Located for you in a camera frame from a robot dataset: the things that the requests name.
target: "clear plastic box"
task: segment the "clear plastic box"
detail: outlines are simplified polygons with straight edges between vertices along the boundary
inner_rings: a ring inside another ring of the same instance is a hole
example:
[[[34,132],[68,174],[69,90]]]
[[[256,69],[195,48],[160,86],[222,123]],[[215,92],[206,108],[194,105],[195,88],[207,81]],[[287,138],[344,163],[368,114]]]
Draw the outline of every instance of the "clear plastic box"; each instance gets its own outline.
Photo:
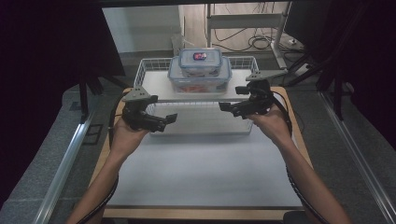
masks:
[[[222,63],[219,49],[183,49],[178,58],[184,77],[216,77]]]
[[[221,57],[222,66],[216,77],[184,77],[179,66],[179,59],[175,57],[170,64],[168,77],[176,92],[225,92],[232,77],[230,60]]]

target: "wire rack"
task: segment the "wire rack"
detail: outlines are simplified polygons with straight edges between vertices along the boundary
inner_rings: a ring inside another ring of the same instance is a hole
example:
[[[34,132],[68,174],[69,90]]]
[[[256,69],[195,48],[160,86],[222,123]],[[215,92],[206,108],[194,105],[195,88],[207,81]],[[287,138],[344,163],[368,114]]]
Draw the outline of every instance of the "wire rack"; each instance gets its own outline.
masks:
[[[232,70],[258,71],[254,57],[229,57]],[[134,84],[143,85],[147,72],[168,71],[171,58],[143,59],[137,70]],[[221,99],[222,102],[232,104],[239,101]],[[163,133],[151,135],[180,135],[180,134],[249,134],[252,121],[235,118],[232,113],[219,109],[219,101],[189,101],[160,102],[149,105],[147,112],[150,115],[164,118],[170,114],[177,114],[177,121],[166,126]]]
[[[250,72],[259,71],[256,59],[251,56],[246,57],[228,57],[230,59],[231,69],[250,70]],[[137,69],[135,86],[141,86],[147,71],[168,71],[172,58],[153,58],[143,59]]]

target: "forearm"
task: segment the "forearm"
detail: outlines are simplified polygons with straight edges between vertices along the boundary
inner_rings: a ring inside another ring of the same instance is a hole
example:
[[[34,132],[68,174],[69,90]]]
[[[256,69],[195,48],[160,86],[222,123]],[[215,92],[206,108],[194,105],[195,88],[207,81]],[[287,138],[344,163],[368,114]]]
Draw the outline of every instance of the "forearm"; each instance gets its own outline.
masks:
[[[102,202],[111,191],[123,162],[123,157],[113,155],[110,152],[98,176],[92,181],[91,185],[82,196],[80,202],[67,220],[67,223],[77,223]],[[89,223],[99,223],[98,220],[102,218],[102,215],[103,209],[98,212]]]
[[[306,162],[291,139],[276,144],[305,199],[330,223],[351,223],[344,208]]]

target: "black curtain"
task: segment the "black curtain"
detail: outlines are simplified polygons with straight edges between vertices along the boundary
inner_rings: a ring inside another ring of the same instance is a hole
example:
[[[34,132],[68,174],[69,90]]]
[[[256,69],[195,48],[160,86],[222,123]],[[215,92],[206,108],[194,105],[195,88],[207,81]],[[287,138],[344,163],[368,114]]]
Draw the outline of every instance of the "black curtain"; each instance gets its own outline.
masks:
[[[78,84],[80,74],[124,72],[99,6],[0,4],[3,203],[55,121],[64,91]]]

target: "blue container lid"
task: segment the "blue container lid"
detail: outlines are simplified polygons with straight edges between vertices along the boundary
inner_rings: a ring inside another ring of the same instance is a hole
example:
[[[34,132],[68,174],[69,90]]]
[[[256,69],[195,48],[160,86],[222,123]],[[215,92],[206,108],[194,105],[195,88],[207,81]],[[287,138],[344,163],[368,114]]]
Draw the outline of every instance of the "blue container lid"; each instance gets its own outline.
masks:
[[[219,49],[183,49],[180,52],[181,68],[221,67],[221,51]]]

